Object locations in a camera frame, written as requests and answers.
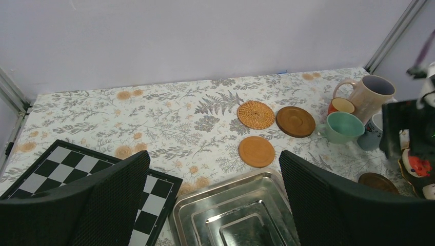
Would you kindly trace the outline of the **red frosted donut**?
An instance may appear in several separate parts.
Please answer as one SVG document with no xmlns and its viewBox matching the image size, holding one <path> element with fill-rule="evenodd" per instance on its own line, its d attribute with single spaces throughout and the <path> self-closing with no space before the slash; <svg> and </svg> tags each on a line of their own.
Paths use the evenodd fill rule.
<svg viewBox="0 0 435 246">
<path fill-rule="evenodd" d="M 405 149 L 402 153 L 402 163 L 409 174 L 416 178 L 430 176 L 432 171 L 431 163 L 410 154 L 410 149 Z"/>
</svg>

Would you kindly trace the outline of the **woven rattan coaster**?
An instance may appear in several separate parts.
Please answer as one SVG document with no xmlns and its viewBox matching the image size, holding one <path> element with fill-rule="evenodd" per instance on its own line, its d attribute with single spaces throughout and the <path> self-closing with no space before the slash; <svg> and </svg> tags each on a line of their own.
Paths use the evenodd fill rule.
<svg viewBox="0 0 435 246">
<path fill-rule="evenodd" d="M 269 128 L 275 121 L 273 110 L 260 101 L 247 101 L 237 109 L 240 122 L 248 128 L 262 130 Z"/>
</svg>

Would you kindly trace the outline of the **mint green cup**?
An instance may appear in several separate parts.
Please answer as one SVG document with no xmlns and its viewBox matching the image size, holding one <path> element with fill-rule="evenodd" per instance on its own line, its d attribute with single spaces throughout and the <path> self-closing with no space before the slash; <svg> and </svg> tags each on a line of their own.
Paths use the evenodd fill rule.
<svg viewBox="0 0 435 246">
<path fill-rule="evenodd" d="M 345 144 L 359 138 L 365 132 L 364 124 L 347 112 L 330 113 L 324 124 L 316 127 L 318 135 L 324 136 L 332 144 Z"/>
</svg>

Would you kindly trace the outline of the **grey patterned mug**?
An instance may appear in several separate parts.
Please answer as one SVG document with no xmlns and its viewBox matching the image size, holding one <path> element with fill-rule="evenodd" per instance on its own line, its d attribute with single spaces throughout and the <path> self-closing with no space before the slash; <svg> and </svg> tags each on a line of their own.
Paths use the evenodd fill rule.
<svg viewBox="0 0 435 246">
<path fill-rule="evenodd" d="M 383 135 L 382 114 L 373 115 L 365 125 L 365 133 L 357 139 L 357 144 L 364 151 L 372 151 L 379 147 Z"/>
</svg>

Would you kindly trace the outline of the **aluminium frame post left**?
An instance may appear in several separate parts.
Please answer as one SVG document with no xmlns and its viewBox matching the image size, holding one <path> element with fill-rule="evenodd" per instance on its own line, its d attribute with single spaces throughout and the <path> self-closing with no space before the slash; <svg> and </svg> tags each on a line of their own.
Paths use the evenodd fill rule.
<svg viewBox="0 0 435 246">
<path fill-rule="evenodd" d="M 1 69 L 1 168 L 7 165 L 30 108 L 31 102 Z"/>
</svg>

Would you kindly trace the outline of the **small red cup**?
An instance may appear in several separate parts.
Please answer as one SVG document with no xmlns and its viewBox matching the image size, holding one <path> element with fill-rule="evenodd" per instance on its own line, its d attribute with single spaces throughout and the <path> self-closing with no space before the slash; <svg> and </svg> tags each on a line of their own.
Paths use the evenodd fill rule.
<svg viewBox="0 0 435 246">
<path fill-rule="evenodd" d="M 329 115 L 333 112 L 346 112 L 353 114 L 355 112 L 355 106 L 351 101 L 345 98 L 336 97 L 331 100 L 327 114 Z"/>
</svg>

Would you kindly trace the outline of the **three tier black cake stand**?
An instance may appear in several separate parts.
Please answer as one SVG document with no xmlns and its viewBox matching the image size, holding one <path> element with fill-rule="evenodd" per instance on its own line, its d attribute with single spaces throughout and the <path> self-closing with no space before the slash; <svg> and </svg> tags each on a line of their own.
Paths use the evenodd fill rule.
<svg viewBox="0 0 435 246">
<path fill-rule="evenodd" d="M 432 171 L 430 172 L 430 176 L 423 177 L 423 178 L 416 178 L 407 172 L 401 159 L 398 160 L 398 164 L 401 170 L 402 177 L 406 180 L 407 183 L 411 185 L 416 197 L 425 199 L 422 192 L 422 188 L 426 185 L 434 183 L 434 169 L 432 169 Z"/>
</svg>

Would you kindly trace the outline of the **aluminium frame post right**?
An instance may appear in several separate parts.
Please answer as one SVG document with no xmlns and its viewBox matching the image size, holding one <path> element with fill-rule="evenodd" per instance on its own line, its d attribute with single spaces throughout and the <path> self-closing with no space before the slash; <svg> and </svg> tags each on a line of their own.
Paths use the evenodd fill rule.
<svg viewBox="0 0 435 246">
<path fill-rule="evenodd" d="M 381 45 L 377 48 L 374 55 L 364 66 L 366 72 L 372 74 L 379 67 L 428 2 L 428 0 L 412 0 L 410 2 L 399 20 L 395 23 L 394 27 L 389 31 Z"/>
</svg>

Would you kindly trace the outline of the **brown wooden saucer coaster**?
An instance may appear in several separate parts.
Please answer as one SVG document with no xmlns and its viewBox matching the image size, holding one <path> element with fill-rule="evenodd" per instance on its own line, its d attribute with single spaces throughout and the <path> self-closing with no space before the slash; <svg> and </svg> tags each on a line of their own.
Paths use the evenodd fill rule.
<svg viewBox="0 0 435 246">
<path fill-rule="evenodd" d="M 316 129 L 312 115 L 306 110 L 294 106 L 281 108 L 276 114 L 275 121 L 280 130 L 296 138 L 308 137 Z"/>
</svg>

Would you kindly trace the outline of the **white chocolate striped donut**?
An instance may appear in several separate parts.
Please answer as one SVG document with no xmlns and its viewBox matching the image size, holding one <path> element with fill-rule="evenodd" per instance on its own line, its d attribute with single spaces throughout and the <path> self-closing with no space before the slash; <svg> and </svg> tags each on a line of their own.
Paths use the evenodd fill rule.
<svg viewBox="0 0 435 246">
<path fill-rule="evenodd" d="M 422 188 L 423 195 L 426 199 L 435 200 L 435 184 L 429 184 Z"/>
</svg>

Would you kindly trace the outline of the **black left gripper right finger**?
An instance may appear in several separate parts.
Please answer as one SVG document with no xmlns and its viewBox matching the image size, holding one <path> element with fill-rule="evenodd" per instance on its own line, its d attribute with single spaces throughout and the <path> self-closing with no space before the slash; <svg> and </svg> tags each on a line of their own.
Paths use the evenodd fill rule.
<svg viewBox="0 0 435 246">
<path fill-rule="evenodd" d="M 434 245 L 434 201 L 378 190 L 279 156 L 301 245 Z"/>
</svg>

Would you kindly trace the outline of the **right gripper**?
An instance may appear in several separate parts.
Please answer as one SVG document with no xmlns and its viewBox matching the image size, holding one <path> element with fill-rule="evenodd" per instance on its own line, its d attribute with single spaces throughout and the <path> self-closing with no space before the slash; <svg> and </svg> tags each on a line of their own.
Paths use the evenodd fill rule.
<svg viewBox="0 0 435 246">
<path fill-rule="evenodd" d="M 434 107 L 423 99 L 382 105 L 383 136 L 380 150 L 387 159 L 401 154 L 400 131 L 408 131 L 410 153 L 422 160 L 434 161 Z"/>
</svg>

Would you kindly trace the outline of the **dark walnut coaster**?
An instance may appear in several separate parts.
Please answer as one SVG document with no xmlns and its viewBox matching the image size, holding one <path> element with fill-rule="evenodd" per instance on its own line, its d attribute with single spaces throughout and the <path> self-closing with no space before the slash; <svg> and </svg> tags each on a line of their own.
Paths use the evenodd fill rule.
<svg viewBox="0 0 435 246">
<path fill-rule="evenodd" d="M 374 189 L 399 194 L 399 190 L 389 179 L 377 173 L 363 173 L 359 177 L 358 183 L 372 187 Z"/>
</svg>

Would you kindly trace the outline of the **light orange wooden coaster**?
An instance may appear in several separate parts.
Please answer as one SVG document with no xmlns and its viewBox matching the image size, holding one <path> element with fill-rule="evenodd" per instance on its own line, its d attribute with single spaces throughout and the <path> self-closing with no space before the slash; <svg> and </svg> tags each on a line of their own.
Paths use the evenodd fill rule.
<svg viewBox="0 0 435 246">
<path fill-rule="evenodd" d="M 254 168 L 264 168 L 275 159 L 275 150 L 272 144 L 259 136 L 243 139 L 238 147 L 241 160 Z"/>
</svg>

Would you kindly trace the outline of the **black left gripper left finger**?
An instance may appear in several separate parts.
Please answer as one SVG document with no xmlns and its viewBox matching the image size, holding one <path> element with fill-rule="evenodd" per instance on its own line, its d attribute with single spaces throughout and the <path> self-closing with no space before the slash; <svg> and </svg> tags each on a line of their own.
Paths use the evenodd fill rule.
<svg viewBox="0 0 435 246">
<path fill-rule="evenodd" d="M 1 245 L 128 245 L 150 156 L 111 167 L 29 198 L 1 201 Z"/>
</svg>

